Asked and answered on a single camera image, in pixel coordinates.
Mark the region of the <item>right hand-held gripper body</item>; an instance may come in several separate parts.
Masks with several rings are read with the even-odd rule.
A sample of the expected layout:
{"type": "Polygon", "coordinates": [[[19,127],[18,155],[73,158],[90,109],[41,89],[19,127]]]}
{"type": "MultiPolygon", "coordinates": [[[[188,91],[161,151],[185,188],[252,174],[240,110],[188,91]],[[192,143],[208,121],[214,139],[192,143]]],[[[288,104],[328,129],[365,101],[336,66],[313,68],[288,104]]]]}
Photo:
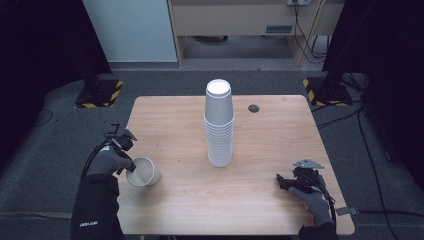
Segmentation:
{"type": "Polygon", "coordinates": [[[329,198],[330,195],[321,182],[319,169],[323,169],[324,166],[310,159],[304,159],[301,161],[294,162],[295,169],[293,175],[295,177],[295,184],[289,188],[290,193],[294,190],[298,190],[304,194],[312,194],[315,191],[324,194],[325,198],[329,198]]]}

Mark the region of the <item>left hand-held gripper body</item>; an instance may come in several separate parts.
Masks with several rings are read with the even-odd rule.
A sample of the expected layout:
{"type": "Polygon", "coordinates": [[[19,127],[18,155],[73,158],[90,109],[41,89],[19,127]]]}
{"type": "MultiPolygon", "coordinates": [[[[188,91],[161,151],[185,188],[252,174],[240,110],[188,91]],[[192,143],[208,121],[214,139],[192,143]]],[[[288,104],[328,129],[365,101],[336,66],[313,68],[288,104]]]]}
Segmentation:
{"type": "Polygon", "coordinates": [[[120,135],[110,136],[107,144],[112,146],[117,152],[122,152],[129,151],[136,140],[135,135],[128,128],[125,128],[120,135]]]}

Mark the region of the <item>white paper cup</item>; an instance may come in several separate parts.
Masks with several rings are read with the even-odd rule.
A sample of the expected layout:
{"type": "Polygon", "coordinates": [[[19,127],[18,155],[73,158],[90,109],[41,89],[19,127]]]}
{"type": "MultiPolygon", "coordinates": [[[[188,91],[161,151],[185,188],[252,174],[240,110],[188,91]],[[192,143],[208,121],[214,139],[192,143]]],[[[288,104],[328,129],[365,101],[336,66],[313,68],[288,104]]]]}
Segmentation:
{"type": "Polygon", "coordinates": [[[160,178],[160,171],[154,163],[145,157],[133,160],[135,169],[126,172],[127,181],[136,187],[145,187],[156,184],[160,178]]]}

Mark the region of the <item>stack of white cups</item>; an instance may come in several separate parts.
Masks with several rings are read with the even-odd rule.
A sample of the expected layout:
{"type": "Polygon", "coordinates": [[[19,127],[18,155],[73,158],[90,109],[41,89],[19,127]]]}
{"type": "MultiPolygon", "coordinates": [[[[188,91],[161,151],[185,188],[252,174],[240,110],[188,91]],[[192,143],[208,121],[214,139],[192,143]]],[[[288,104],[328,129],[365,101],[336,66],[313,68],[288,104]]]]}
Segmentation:
{"type": "Polygon", "coordinates": [[[233,155],[234,118],[231,85],[224,79],[206,86],[204,123],[209,162],[225,167],[233,155]]]}

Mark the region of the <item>grey tape strip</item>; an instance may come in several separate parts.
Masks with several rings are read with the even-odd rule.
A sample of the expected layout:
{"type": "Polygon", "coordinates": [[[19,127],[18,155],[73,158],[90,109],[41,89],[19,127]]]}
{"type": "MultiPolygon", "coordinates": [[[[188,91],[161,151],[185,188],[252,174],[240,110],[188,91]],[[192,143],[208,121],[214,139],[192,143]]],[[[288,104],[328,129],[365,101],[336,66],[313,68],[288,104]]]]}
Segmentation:
{"type": "Polygon", "coordinates": [[[336,213],[338,216],[343,215],[356,215],[359,213],[358,209],[355,207],[341,207],[336,209],[336,213]]]}

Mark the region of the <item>black stand with striped base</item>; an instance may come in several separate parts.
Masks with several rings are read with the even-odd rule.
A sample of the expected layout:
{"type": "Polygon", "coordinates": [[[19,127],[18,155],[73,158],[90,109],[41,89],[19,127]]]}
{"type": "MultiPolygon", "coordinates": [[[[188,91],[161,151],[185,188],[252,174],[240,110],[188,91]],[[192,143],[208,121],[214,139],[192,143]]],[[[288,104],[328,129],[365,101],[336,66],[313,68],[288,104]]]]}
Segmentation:
{"type": "Polygon", "coordinates": [[[84,86],[75,101],[75,106],[77,108],[111,107],[120,93],[123,81],[101,80],[93,68],[85,62],[78,62],[76,66],[84,80],[84,86]]]}
{"type": "Polygon", "coordinates": [[[302,81],[307,96],[314,106],[347,106],[352,98],[345,86],[341,85],[343,63],[335,61],[325,77],[307,77],[302,81]]]}

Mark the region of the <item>white cabinet panel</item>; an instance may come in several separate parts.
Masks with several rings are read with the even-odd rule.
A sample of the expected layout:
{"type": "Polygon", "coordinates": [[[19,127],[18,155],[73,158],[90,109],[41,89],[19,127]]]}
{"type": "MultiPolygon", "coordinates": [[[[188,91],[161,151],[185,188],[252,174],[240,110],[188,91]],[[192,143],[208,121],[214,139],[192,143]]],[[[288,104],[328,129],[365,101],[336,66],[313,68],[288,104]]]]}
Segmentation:
{"type": "Polygon", "coordinates": [[[167,0],[83,0],[109,62],[176,62],[167,0]]]}

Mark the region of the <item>black curtain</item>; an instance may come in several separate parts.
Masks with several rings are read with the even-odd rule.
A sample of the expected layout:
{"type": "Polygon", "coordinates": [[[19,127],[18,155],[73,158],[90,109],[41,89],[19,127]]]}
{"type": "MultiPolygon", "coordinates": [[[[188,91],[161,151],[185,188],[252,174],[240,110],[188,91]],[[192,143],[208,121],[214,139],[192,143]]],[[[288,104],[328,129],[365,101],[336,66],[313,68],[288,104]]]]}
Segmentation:
{"type": "Polygon", "coordinates": [[[76,48],[95,73],[110,71],[83,0],[0,0],[0,170],[32,128],[46,94],[82,78],[76,48]]]}
{"type": "Polygon", "coordinates": [[[424,191],[424,0],[345,0],[323,69],[369,78],[375,127],[424,191]]]}

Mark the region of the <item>grey label plate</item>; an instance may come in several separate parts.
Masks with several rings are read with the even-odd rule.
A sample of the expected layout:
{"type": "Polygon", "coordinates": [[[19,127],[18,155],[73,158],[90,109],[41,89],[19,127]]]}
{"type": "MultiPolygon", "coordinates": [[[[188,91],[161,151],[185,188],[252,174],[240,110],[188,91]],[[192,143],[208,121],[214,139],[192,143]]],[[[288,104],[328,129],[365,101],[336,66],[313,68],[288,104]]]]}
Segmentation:
{"type": "Polygon", "coordinates": [[[292,25],[267,25],[266,34],[290,34],[292,32],[292,25]]]}

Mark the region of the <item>light wooden desk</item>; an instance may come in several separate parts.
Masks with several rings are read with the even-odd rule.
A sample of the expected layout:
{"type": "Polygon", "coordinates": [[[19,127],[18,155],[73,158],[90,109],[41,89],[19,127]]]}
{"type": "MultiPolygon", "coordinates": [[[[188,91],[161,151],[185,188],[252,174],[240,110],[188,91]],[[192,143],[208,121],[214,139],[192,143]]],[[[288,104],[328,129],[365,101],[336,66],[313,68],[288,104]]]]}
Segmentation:
{"type": "Polygon", "coordinates": [[[294,63],[303,65],[316,36],[333,34],[346,0],[311,0],[287,6],[287,0],[167,0],[177,59],[193,36],[282,35],[294,63]],[[292,25],[290,34],[266,34],[267,25],[292,25]]]}

